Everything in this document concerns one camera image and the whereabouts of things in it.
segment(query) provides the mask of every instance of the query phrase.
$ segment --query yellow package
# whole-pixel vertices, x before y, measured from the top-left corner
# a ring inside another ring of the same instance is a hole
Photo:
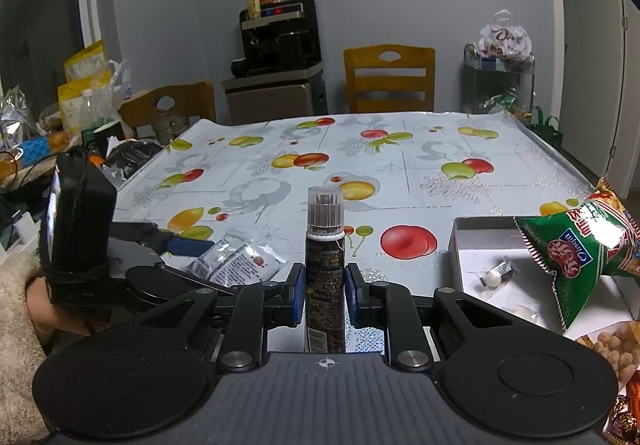
[[[102,40],[98,40],[65,61],[66,81],[73,82],[94,75],[105,60],[104,45]]]
[[[100,78],[100,83],[107,85],[111,80],[111,72],[105,71]],[[82,92],[91,89],[94,83],[93,76],[80,78],[68,84],[58,86],[58,105],[60,117],[66,131],[77,134],[80,128],[80,106],[82,105]]]

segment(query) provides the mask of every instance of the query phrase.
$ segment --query chair backrest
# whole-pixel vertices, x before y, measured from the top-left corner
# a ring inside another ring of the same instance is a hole
[[[383,53],[394,52],[399,58],[385,60]],[[356,69],[421,68],[424,76],[367,75],[357,76]],[[393,112],[398,110],[433,110],[435,90],[436,51],[398,44],[382,44],[344,51],[344,71],[347,78],[347,98],[351,112]],[[420,91],[423,100],[402,98],[362,99],[358,92]]]
[[[162,110],[158,102],[164,96],[174,99],[173,107]],[[120,107],[120,115],[124,122],[138,135],[137,129],[150,125],[153,120],[163,114],[176,116],[199,116],[216,121],[216,105],[211,82],[198,82],[180,86],[166,86],[146,92]]]

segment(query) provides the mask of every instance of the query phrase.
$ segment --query white plastic bag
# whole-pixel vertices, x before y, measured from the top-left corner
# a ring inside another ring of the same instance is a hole
[[[111,78],[105,82],[104,73],[109,71]],[[93,97],[100,104],[104,112],[102,125],[113,120],[119,120],[127,139],[133,138],[133,130],[122,120],[118,110],[125,98],[130,98],[131,68],[128,60],[115,62],[108,60],[98,67],[91,83]]]
[[[496,12],[491,24],[480,30],[476,48],[483,58],[507,62],[531,60],[531,39],[522,26],[511,24],[511,13],[507,9]]]

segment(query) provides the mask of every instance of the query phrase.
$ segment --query fuzzy sleeve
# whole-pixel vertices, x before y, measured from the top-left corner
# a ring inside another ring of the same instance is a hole
[[[37,257],[21,253],[0,265],[0,445],[28,444],[47,434],[31,396],[31,380],[45,354],[24,295],[39,268]]]

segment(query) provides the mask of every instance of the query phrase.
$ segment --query white door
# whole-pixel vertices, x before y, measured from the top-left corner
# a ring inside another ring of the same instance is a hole
[[[614,190],[626,198],[640,155],[640,11],[630,0],[622,2],[627,24],[625,71],[615,152],[607,173]]]
[[[597,176],[607,171],[620,108],[622,6],[622,0],[564,0],[562,148]]]

